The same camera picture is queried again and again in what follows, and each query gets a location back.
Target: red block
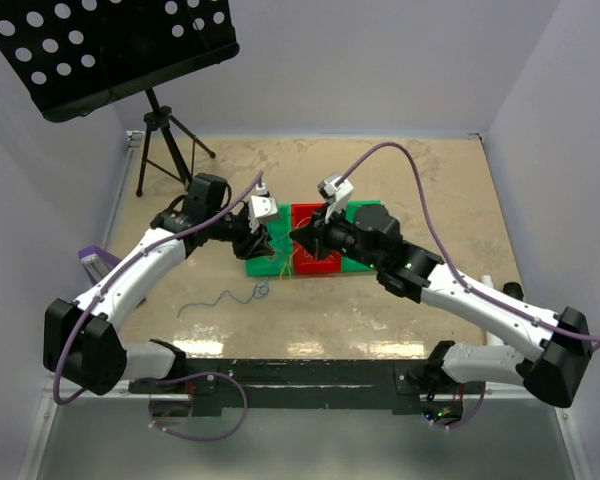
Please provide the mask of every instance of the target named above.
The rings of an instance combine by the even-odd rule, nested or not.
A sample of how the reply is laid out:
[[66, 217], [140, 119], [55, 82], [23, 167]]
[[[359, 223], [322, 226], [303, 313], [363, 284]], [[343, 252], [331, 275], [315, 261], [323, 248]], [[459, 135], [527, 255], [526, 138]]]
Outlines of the red block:
[[[311, 220], [311, 214], [321, 205], [321, 203], [292, 204], [291, 226], [293, 228], [305, 226]], [[315, 275], [319, 273], [339, 273], [342, 271], [342, 257], [339, 253], [333, 253], [324, 260], [317, 261], [295, 242], [293, 242], [293, 251], [296, 252], [293, 254], [293, 273]]]

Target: black music stand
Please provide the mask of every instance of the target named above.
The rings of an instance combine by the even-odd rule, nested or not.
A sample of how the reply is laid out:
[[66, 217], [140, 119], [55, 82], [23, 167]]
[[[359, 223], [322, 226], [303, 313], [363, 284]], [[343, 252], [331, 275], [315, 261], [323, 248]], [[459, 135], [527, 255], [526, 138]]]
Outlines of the black music stand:
[[[152, 111], [140, 179], [146, 165], [191, 182], [196, 145], [215, 157], [189, 129], [160, 106], [153, 87], [235, 57], [240, 47], [228, 0], [0, 1], [0, 51], [43, 117], [64, 122], [145, 91]], [[189, 171], [170, 122], [193, 141]], [[148, 158], [160, 130], [178, 176]]]

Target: cable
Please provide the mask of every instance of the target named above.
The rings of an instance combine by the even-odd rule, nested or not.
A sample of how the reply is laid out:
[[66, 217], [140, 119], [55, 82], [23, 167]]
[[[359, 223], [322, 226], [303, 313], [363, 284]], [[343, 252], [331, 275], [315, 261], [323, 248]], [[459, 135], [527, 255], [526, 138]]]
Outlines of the cable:
[[476, 406], [473, 407], [473, 409], [469, 413], [467, 413], [466, 415], [463, 415], [462, 418], [460, 420], [458, 420], [457, 422], [452, 423], [451, 425], [439, 425], [433, 421], [430, 421], [429, 425], [439, 428], [441, 430], [455, 430], [456, 428], [460, 428], [463, 425], [466, 425], [467, 423], [469, 423], [471, 421], [471, 419], [473, 417], [476, 416], [476, 414], [478, 413], [478, 410], [480, 410], [480, 407], [482, 406], [482, 402], [484, 402], [484, 394], [485, 394], [486, 390], [487, 390], [487, 385], [485, 383], [483, 383], [482, 391], [480, 392], [480, 397], [478, 398], [478, 403], [476, 403]]
[[[382, 143], [379, 143], [378, 145], [370, 148], [364, 155], [362, 155], [358, 160], [356, 160], [354, 162], [354, 164], [351, 165], [351, 167], [349, 167], [349, 169], [344, 173], [344, 175], [342, 175], [342, 177], [340, 177], [338, 179], [338, 181], [335, 184], [336, 187], [338, 185], [340, 185], [342, 182], [344, 182], [347, 179], [347, 177], [349, 177], [349, 175], [351, 175], [356, 170], [356, 168], [358, 168], [362, 164], [362, 162], [364, 162], [367, 158], [369, 158], [373, 153], [375, 153], [376, 151], [378, 151], [384, 147], [397, 148], [402, 153], [404, 153], [406, 155], [407, 159], [409, 160], [409, 164], [411, 165], [411, 169], [413, 170], [413, 176], [416, 181], [416, 186], [418, 187], [418, 195], [420, 196], [420, 203], [422, 204], [422, 213], [424, 214], [424, 219], [425, 219], [425, 222], [427, 223], [427, 228], [429, 229], [429, 232], [431, 233], [431, 236], [433, 237], [433, 240], [435, 241], [436, 245], [440, 249], [440, 253], [444, 257], [445, 262], [447, 263], [449, 270], [451, 271], [451, 274], [453, 275], [453, 277], [456, 279], [456, 281], [460, 285], [462, 285], [466, 290], [473, 293], [477, 297], [480, 297], [483, 300], [486, 300], [487, 302], [491, 303], [492, 305], [495, 305], [496, 307], [502, 308], [503, 310], [513, 313], [514, 315], [517, 315], [520, 318], [523, 318], [524, 320], [527, 320], [527, 321], [533, 323], [534, 325], [540, 325], [549, 331], [552, 331], [554, 333], [559, 333], [560, 335], [563, 335], [563, 336], [569, 337], [569, 338], [573, 338], [576, 340], [600, 342], [600, 335], [584, 335], [581, 333], [570, 332], [569, 330], [565, 330], [564, 328], [553, 326], [550, 323], [547, 323], [539, 318], [534, 317], [533, 315], [523, 312], [522, 310], [518, 310], [517, 308], [512, 307], [511, 305], [508, 305], [507, 303], [504, 303], [504, 302], [498, 300], [497, 298], [492, 297], [488, 293], [481, 291], [479, 288], [476, 288], [474, 285], [470, 285], [469, 283], [467, 283], [467, 281], [464, 278], [462, 278], [462, 275], [460, 275], [460, 272], [458, 272], [458, 269], [456, 268], [455, 264], [453, 263], [453, 260], [451, 259], [451, 256], [449, 255], [449, 252], [445, 248], [444, 244], [442, 243], [442, 240], [440, 239], [440, 237], [438, 236], [438, 233], [436, 232], [435, 228], [433, 227], [433, 222], [431, 221], [431, 215], [429, 214], [429, 208], [427, 206], [427, 201], [424, 196], [422, 180], [420, 178], [420, 173], [418, 172], [418, 167], [416, 166], [416, 162], [413, 160], [413, 157], [411, 156], [409, 151], [405, 147], [400, 145], [399, 143], [382, 142]], [[594, 348], [599, 349], [600, 343], [598, 343]]]
[[169, 206], [167, 208], [169, 210], [173, 210], [174, 208], [176, 208], [176, 205], [178, 205], [182, 200], [184, 200], [185, 197], [186, 197], [185, 194], [178, 195], [176, 198], [171, 200], [171, 203], [169, 204]]
[[109, 291], [111, 286], [118, 280], [118, 278], [120, 278], [120, 276], [122, 276], [122, 274], [124, 274], [129, 269], [129, 267], [131, 267], [138, 260], [143, 258], [147, 253], [151, 252], [152, 250], [159, 247], [160, 245], [162, 245], [166, 242], [170, 242], [171, 240], [180, 240], [181, 238], [184, 238], [188, 235], [192, 235], [196, 232], [199, 232], [200, 230], [202, 230], [204, 228], [207, 228], [210, 225], [213, 225], [215, 222], [217, 222], [221, 218], [224, 218], [224, 216], [227, 213], [229, 213], [231, 210], [233, 210], [236, 207], [236, 205], [238, 205], [238, 203], [240, 203], [247, 195], [249, 195], [249, 192], [251, 192], [251, 190], [253, 190], [257, 184], [262, 183], [262, 175], [263, 175], [263, 173], [259, 172], [256, 175], [256, 177], [253, 179], [251, 184], [246, 188], [246, 190], [244, 192], [242, 192], [238, 196], [238, 198], [236, 200], [234, 200], [232, 203], [227, 205], [226, 208], [220, 210], [217, 214], [215, 214], [210, 219], [205, 220], [204, 222], [199, 223], [198, 225], [194, 225], [193, 227], [188, 228], [187, 230], [183, 230], [182, 232], [176, 233], [174, 235], [169, 235], [168, 237], [165, 237], [161, 240], [158, 240], [157, 242], [152, 243], [151, 245], [146, 247], [144, 249], [144, 251], [136, 253], [134, 256], [129, 258], [129, 260], [125, 261], [124, 263], [121, 263], [117, 267], [117, 269], [113, 271], [113, 273], [111, 274], [109, 279], [102, 285], [102, 288], [100, 289], [100, 291], [97, 292], [96, 295], [94, 295], [93, 300], [91, 300], [91, 303], [89, 303], [87, 308], [84, 309], [84, 311], [78, 318], [76, 325], [73, 327], [73, 330], [71, 330], [71, 333], [69, 334], [69, 337], [67, 338], [67, 341], [65, 342], [64, 347], [62, 348], [62, 352], [60, 353], [60, 358], [58, 359], [58, 364], [56, 365], [55, 376], [53, 378], [53, 400], [58, 405], [67, 405], [67, 404], [71, 403], [76, 398], [78, 398], [80, 395], [82, 395], [82, 393], [84, 393], [84, 391], [85, 391], [85, 389], [82, 388], [67, 399], [60, 397], [60, 379], [62, 378], [62, 371], [64, 370], [64, 366], [67, 363], [67, 357], [69, 356], [69, 351], [71, 350], [71, 346], [73, 345], [73, 342], [75, 341], [76, 337], [78, 336], [78, 333], [80, 333], [80, 331], [82, 330], [82, 326], [87, 321], [87, 318], [89, 318], [89, 315], [91, 314], [91, 312], [93, 311], [95, 306], [99, 302], [104, 300], [104, 295]]
[[189, 307], [215, 307], [218, 303], [220, 303], [220, 300], [222, 300], [222, 297], [224, 297], [225, 295], [229, 295], [236, 302], [241, 303], [242, 305], [247, 305], [248, 303], [251, 302], [251, 300], [260, 300], [260, 299], [266, 297], [269, 294], [270, 290], [271, 290], [271, 286], [269, 285], [268, 278], [266, 280], [261, 280], [258, 283], [256, 283], [253, 286], [253, 291], [251, 292], [251, 296], [249, 298], [247, 298], [246, 300], [242, 300], [242, 299], [236, 297], [231, 292], [231, 290], [223, 290], [222, 293], [220, 295], [218, 295], [218, 298], [216, 298], [216, 300], [213, 303], [191, 302], [191, 303], [187, 303], [186, 305], [183, 305], [182, 307], [180, 307], [180, 310], [178, 310], [178, 318], [180, 318], [180, 314], [182, 313], [182, 311]]
[[[303, 224], [304, 224], [305, 222], [309, 223], [310, 221], [311, 221], [311, 217], [310, 217], [310, 216], [309, 216], [309, 217], [305, 217], [305, 218], [303, 218], [302, 220], [300, 220], [300, 221], [299, 221], [299, 222], [296, 224], [296, 226], [295, 226], [294, 228], [300, 228], [300, 227], [303, 227], [303, 226], [304, 226]], [[280, 237], [280, 238], [286, 238], [286, 237], [288, 237], [290, 234], [291, 234], [291, 232], [287, 232], [286, 234], [284, 234], [284, 235], [283, 235], [282, 237]], [[284, 272], [285, 272], [285, 270], [286, 270], [286, 272], [287, 272], [287, 276], [288, 276], [288, 277], [290, 277], [290, 276], [292, 275], [292, 272], [291, 272], [291, 264], [293, 263], [293, 257], [295, 256], [295, 254], [296, 254], [296, 253], [298, 253], [298, 251], [300, 250], [300, 248], [301, 248], [301, 247], [300, 247], [300, 245], [298, 245], [296, 248], [294, 248], [294, 249], [291, 251], [291, 254], [290, 254], [290, 255], [288, 255], [288, 256], [287, 256], [287, 258], [285, 259], [284, 263], [282, 264], [282, 268], [280, 269], [280, 277], [278, 277], [278, 278], [279, 278], [279, 280], [282, 280], [282, 278], [284, 277]]]
[[224, 208], [227, 205], [229, 205], [229, 202], [231, 202], [231, 198], [233, 197], [233, 190], [231, 189], [231, 185], [229, 185], [227, 183], [227, 201], [224, 203], [224, 205], [222, 205], [222, 207], [220, 208]]
[[238, 421], [236, 422], [236, 424], [233, 427], [231, 427], [229, 430], [227, 430], [224, 433], [221, 433], [219, 435], [211, 435], [211, 436], [190, 435], [187, 433], [178, 432], [177, 430], [172, 430], [170, 428], [165, 427], [164, 425], [159, 423], [154, 418], [153, 410], [151, 409], [151, 403], [149, 403], [149, 419], [151, 420], [149, 427], [156, 427], [158, 430], [162, 431], [163, 433], [168, 433], [169, 435], [173, 435], [174, 437], [183, 438], [185, 440], [194, 440], [197, 442], [215, 442], [217, 440], [223, 440], [223, 439], [233, 435], [234, 433], [236, 433], [238, 431], [238, 429], [244, 423], [245, 418], [247, 418], [247, 409], [248, 409], [247, 394], [244, 391], [244, 388], [242, 387], [242, 385], [240, 385], [236, 380], [234, 380], [229, 375], [226, 375], [221, 372], [201, 372], [201, 373], [194, 373], [192, 375], [187, 375], [186, 377], [176, 378], [173, 380], [153, 380], [152, 382], [156, 385], [174, 385], [174, 384], [180, 383], [180, 382], [188, 382], [188, 381], [194, 380], [196, 378], [208, 377], [209, 375], [224, 378], [225, 380], [228, 380], [229, 382], [233, 383], [233, 385], [235, 385], [235, 387], [238, 389], [238, 392], [240, 392], [240, 396], [242, 397], [242, 414], [240, 415], [240, 418], [238, 419]]

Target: white enclosure wall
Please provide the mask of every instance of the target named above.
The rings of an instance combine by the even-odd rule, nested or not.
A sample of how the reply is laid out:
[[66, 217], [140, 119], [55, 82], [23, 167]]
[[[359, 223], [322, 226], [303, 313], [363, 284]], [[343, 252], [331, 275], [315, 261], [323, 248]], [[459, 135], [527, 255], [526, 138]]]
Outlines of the white enclosure wall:
[[46, 306], [85, 286], [125, 156], [112, 107], [51, 124], [0, 53], [0, 479], [15, 478], [45, 377]]
[[[530, 299], [600, 334], [600, 0], [562, 0], [486, 146]], [[600, 353], [574, 412], [600, 479]]]
[[[557, 4], [230, 0], [238, 56], [156, 91], [196, 133], [484, 131]], [[147, 105], [116, 108], [140, 128]]]

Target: green block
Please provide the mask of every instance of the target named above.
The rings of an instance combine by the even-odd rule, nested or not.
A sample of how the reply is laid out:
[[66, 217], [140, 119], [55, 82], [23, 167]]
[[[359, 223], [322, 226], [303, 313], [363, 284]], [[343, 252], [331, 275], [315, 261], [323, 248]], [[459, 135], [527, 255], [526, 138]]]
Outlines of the green block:
[[[271, 235], [271, 246], [275, 250], [273, 257], [252, 258], [245, 262], [250, 277], [273, 277], [280, 275], [289, 256], [293, 253], [291, 232], [291, 206], [279, 205], [280, 218], [267, 224]], [[293, 273], [293, 262], [289, 261], [289, 273]]]
[[[347, 220], [353, 222], [356, 211], [363, 205], [378, 205], [380, 200], [362, 200], [359, 202], [349, 202], [347, 204]], [[371, 272], [370, 268], [362, 265], [361, 263], [351, 260], [350, 258], [342, 257], [342, 271], [343, 272]]]

